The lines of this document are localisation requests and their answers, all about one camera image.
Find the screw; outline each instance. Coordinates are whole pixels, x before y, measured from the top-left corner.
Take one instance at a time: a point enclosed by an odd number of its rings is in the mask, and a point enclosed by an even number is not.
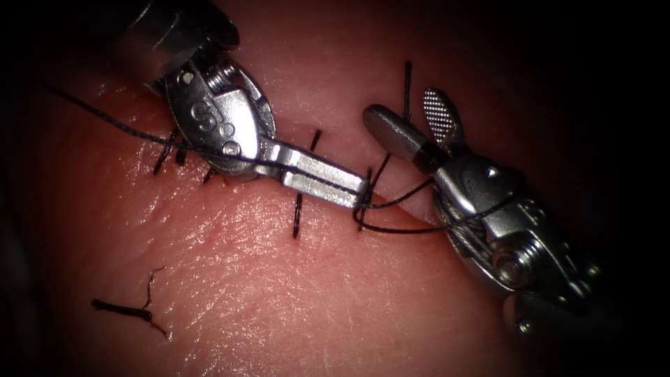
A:
[[[227,142],[223,145],[223,153],[229,156],[239,155],[239,144],[236,142]]]

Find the metallic surface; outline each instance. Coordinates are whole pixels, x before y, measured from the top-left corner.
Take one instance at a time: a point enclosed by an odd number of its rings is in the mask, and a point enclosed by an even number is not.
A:
[[[211,7],[216,12],[208,11]],[[228,49],[239,42],[235,25],[209,1],[193,1],[184,10],[175,1],[150,0],[132,24],[108,45],[106,54],[138,80],[148,83],[186,63],[206,38],[215,38],[222,48]]]
[[[465,146],[460,122],[448,122],[457,119],[453,115],[457,112],[446,94],[429,89],[424,98],[439,146],[430,145],[433,142],[416,127],[381,105],[366,108],[367,129],[386,150],[420,170],[419,153],[441,148],[434,153],[451,156],[433,173],[435,210],[445,225],[495,210],[476,221],[456,224],[447,234],[466,265],[496,295],[507,301],[523,298],[516,304],[506,301],[503,315],[510,329],[535,336],[547,332],[554,321],[566,321],[565,316],[573,317],[572,322],[584,321],[593,300],[589,264],[570,249],[520,172]]]
[[[426,89],[423,104],[428,125],[441,148],[466,141],[456,106],[453,106],[443,91],[436,88]]]
[[[171,73],[165,93],[189,144],[244,159],[203,156],[210,165],[238,180],[273,177],[286,187],[337,205],[360,205],[367,179],[274,139],[269,103],[251,75],[232,60],[205,66],[199,61]]]
[[[368,132],[389,153],[411,161],[428,139],[403,118],[382,105],[370,105],[363,111]]]

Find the pink skin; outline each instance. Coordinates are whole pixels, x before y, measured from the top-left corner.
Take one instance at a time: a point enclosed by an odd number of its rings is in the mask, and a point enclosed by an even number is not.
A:
[[[431,18],[429,7],[380,14],[365,4],[265,3],[224,9],[242,39],[232,56],[261,83],[280,140],[307,148],[320,128],[317,154],[362,175],[376,169],[385,152],[361,112],[370,103],[401,112],[410,59],[420,128],[421,93],[440,87],[458,105],[473,149],[526,172],[561,209],[559,218],[588,212],[580,203],[593,190],[579,186],[576,173],[560,180],[575,162],[560,154],[564,133],[547,136],[558,120],[523,111],[547,105],[546,93],[515,85],[523,71],[491,63],[496,56],[467,30]],[[399,27],[405,17],[409,26]],[[65,61],[50,77],[142,131],[165,137],[174,127],[161,98],[111,68]],[[359,233],[350,211],[306,197],[293,239],[295,192],[275,181],[214,176],[202,185],[206,163],[190,153],[181,168],[174,152],[154,177],[162,146],[53,95],[38,91],[32,101],[41,111],[25,114],[13,144],[27,137],[36,144],[14,150],[20,158],[7,169],[17,177],[13,193],[45,287],[54,368],[97,376],[381,376],[532,367],[503,328],[500,302],[443,234]],[[394,159],[373,201],[424,178]],[[429,191],[368,219],[428,226]],[[580,219],[568,226],[596,223]],[[92,298],[142,306],[151,269],[164,265],[149,310],[169,340],[141,320],[91,307]]]

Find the black suture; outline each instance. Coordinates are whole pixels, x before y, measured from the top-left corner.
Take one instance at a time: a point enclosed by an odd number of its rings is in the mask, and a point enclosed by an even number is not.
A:
[[[179,132],[178,128],[172,130],[172,132],[170,133],[170,138],[168,138],[168,140],[170,142],[174,142],[177,139],[178,132]],[[163,166],[163,163],[165,162],[165,159],[168,157],[168,154],[170,154],[170,151],[172,151],[172,145],[166,145],[165,148],[163,148],[163,152],[161,152],[161,155],[158,157],[158,161],[156,161],[156,166],[154,166],[154,175],[157,175],[158,172],[161,171],[161,166]]]
[[[309,151],[314,151],[316,148],[316,143],[319,142],[321,138],[321,130],[316,130],[314,133],[314,138],[312,138],[312,144],[309,146]],[[295,198],[295,211],[293,212],[293,238],[298,237],[298,232],[300,231],[300,212],[302,211],[302,194],[298,193]]]
[[[405,60],[405,91],[403,96],[403,104],[405,105],[403,110],[403,118],[409,122],[410,121],[410,84],[412,83],[412,62]]]
[[[412,196],[412,195],[416,194],[417,192],[421,191],[422,188],[428,186],[429,184],[432,184],[433,181],[434,181],[433,178],[428,178],[426,181],[424,181],[424,183],[420,184],[419,186],[414,187],[412,190],[410,190],[406,194],[403,194],[400,198],[391,200],[390,202],[384,202],[384,203],[379,203],[379,204],[370,204],[370,203],[364,204],[364,205],[361,206],[361,208],[382,209],[382,208],[386,208],[386,207],[391,207],[393,205],[397,205],[400,202],[403,202],[403,201],[407,200],[410,196]]]
[[[205,174],[205,175],[204,175],[204,178],[202,178],[202,183],[203,183],[203,184],[206,184],[207,181],[209,181],[209,179],[211,178],[211,176],[214,175],[214,174],[216,174],[216,169],[214,169],[214,168],[209,168],[209,170],[207,171],[207,174]]]
[[[373,225],[370,225],[370,224],[363,223],[358,218],[358,211],[360,209],[355,209],[354,210],[353,218],[354,218],[354,221],[356,221],[356,223],[358,223],[359,225],[363,226],[363,228],[374,230],[374,231],[380,232],[380,233],[391,233],[391,234],[395,234],[395,235],[420,235],[420,234],[424,234],[424,233],[440,232],[442,230],[449,230],[449,229],[454,229],[454,228],[458,228],[458,227],[461,227],[461,226],[466,226],[469,223],[471,223],[472,221],[480,220],[480,219],[482,219],[482,218],[484,218],[484,217],[486,217],[486,216],[488,216],[488,215],[490,215],[490,214],[492,214],[496,211],[499,211],[504,206],[508,205],[514,199],[516,199],[517,196],[519,196],[519,194],[522,191],[521,190],[522,187],[523,187],[523,182],[519,185],[519,187],[516,190],[512,191],[512,193],[509,196],[507,196],[507,198],[505,198],[502,202],[499,202],[497,205],[494,205],[493,207],[487,209],[486,211],[480,212],[478,214],[474,214],[474,215],[469,216],[469,217],[465,217],[464,219],[461,219],[459,221],[455,221],[455,222],[450,223],[449,225],[445,225],[445,226],[438,226],[438,227],[434,227],[434,228],[420,228],[420,229],[383,228],[383,227],[380,227],[380,226],[373,226]]]
[[[293,238],[298,238],[300,231],[300,211],[302,211],[302,194],[298,193],[295,198],[295,211],[293,212]]]
[[[98,118],[102,119],[103,121],[106,121],[107,123],[111,124],[112,126],[118,128],[120,131],[123,131],[123,132],[125,132],[125,133],[127,133],[127,134],[129,134],[129,135],[131,135],[135,138],[148,140],[150,142],[155,142],[155,143],[162,144],[162,145],[172,145],[173,147],[183,147],[186,150],[194,151],[195,153],[198,153],[201,156],[214,157],[214,158],[230,158],[232,160],[254,163],[254,164],[260,165],[260,166],[267,166],[267,167],[270,167],[270,168],[280,168],[280,169],[283,169],[287,172],[292,172],[292,173],[295,173],[295,174],[298,174],[298,175],[303,175],[307,178],[313,179],[313,180],[315,180],[315,181],[317,181],[321,184],[333,187],[337,190],[345,191],[347,193],[351,193],[351,194],[354,194],[354,195],[358,194],[358,192],[356,192],[356,190],[354,190],[352,188],[344,187],[344,186],[342,186],[340,184],[337,184],[335,182],[328,181],[328,180],[323,179],[321,177],[318,177],[314,174],[305,172],[305,171],[303,171],[300,168],[297,168],[295,166],[286,165],[284,163],[279,163],[279,162],[276,162],[276,161],[263,161],[263,160],[259,160],[259,159],[256,159],[256,158],[246,158],[246,157],[242,157],[242,156],[229,156],[229,155],[223,154],[223,152],[221,152],[221,151],[215,151],[213,149],[205,149],[205,148],[200,148],[200,147],[194,147],[193,145],[184,146],[180,142],[170,142],[169,140],[160,138],[158,136],[150,135],[148,133],[144,133],[142,131],[136,130],[136,129],[128,126],[127,124],[123,123],[122,121],[119,121],[118,119],[115,119],[114,117],[107,114],[106,112],[103,112],[102,110],[99,110],[98,108],[95,108],[94,106],[89,105],[88,103],[78,99],[77,97],[72,96],[71,94],[69,94],[65,91],[62,91],[62,90],[60,90],[56,87],[53,87],[52,85],[46,84],[44,82],[39,82],[38,85],[40,87],[44,88],[45,90],[48,90],[48,91],[52,92],[53,94],[56,94],[57,96],[60,96],[63,99],[71,102],[72,104],[80,107],[82,110],[87,111],[89,114],[92,114],[93,116],[98,117]]]
[[[370,182],[370,179],[372,178],[372,168],[368,168],[368,173],[366,174],[365,178],[367,178],[368,182]],[[375,188],[375,182],[371,183],[368,186],[368,188],[365,190],[365,196],[363,197],[363,200],[362,200],[363,205],[366,205],[366,204],[370,203],[370,201],[372,200],[372,189],[374,189],[374,188]],[[363,221],[365,219],[365,210],[366,210],[365,207],[361,208],[361,221]],[[358,225],[358,231],[360,232],[361,230],[363,230],[363,227]]]
[[[181,143],[183,146],[177,150],[177,156],[174,160],[179,164],[179,166],[184,166],[186,164],[186,148],[184,148],[184,146],[187,145],[186,140],[182,140]]]
[[[412,84],[412,62],[410,60],[405,60],[405,87],[403,90],[403,119],[405,119],[407,122],[410,121],[410,87]],[[368,191],[365,194],[365,197],[363,199],[363,205],[361,206],[361,223],[364,223],[365,221],[365,211],[367,208],[375,208],[372,206],[369,206],[368,204],[372,200],[372,192],[377,186],[377,181],[379,181],[379,177],[381,177],[382,172],[386,168],[386,164],[389,163],[389,159],[391,158],[390,153],[386,153],[386,156],[384,157],[384,161],[382,161],[382,165],[379,167],[379,170],[377,170],[377,174],[375,174],[375,178],[373,181],[370,183],[370,186],[368,187]],[[358,224],[358,231],[360,232],[363,230],[363,225]]]
[[[149,282],[147,284],[147,302],[144,303],[144,306],[141,308],[131,308],[128,306],[121,306],[121,305],[116,305],[116,304],[110,304],[109,302],[104,302],[102,300],[98,299],[93,299],[91,301],[91,305],[93,305],[96,310],[106,310],[106,311],[111,311],[112,313],[118,313],[123,316],[130,316],[130,317],[137,317],[145,322],[148,322],[151,324],[151,326],[163,334],[163,336],[168,339],[168,332],[166,332],[161,326],[157,325],[154,322],[153,319],[153,314],[147,310],[147,306],[151,304],[151,287],[154,284],[154,276],[158,271],[161,271],[164,269],[165,266],[159,268],[159,269],[154,269],[151,271],[151,276],[149,277]]]

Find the loose suture piece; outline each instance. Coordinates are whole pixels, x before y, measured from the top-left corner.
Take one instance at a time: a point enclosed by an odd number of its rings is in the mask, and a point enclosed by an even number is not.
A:
[[[314,138],[312,139],[312,144],[309,146],[309,151],[313,152],[316,148],[316,144],[321,138],[321,130],[316,130],[314,133]],[[300,213],[302,211],[302,193],[298,193],[295,198],[295,211],[293,214],[293,238],[298,237],[298,232],[300,231]]]
[[[147,307],[149,306],[149,304],[151,304],[151,289],[153,288],[154,285],[154,276],[158,271],[161,271],[164,268],[165,266],[151,271],[151,274],[149,275],[149,282],[147,283],[147,302],[144,303],[143,307],[133,308],[129,306],[121,306],[117,304],[110,304],[108,302],[104,302],[98,299],[93,299],[91,301],[91,305],[93,305],[93,307],[96,308],[96,310],[111,311],[112,313],[118,313],[123,316],[137,317],[151,324],[151,326],[160,331],[161,334],[163,334],[163,336],[166,339],[169,339],[168,332],[166,332],[161,326],[157,325],[154,322],[153,313],[147,310]]]

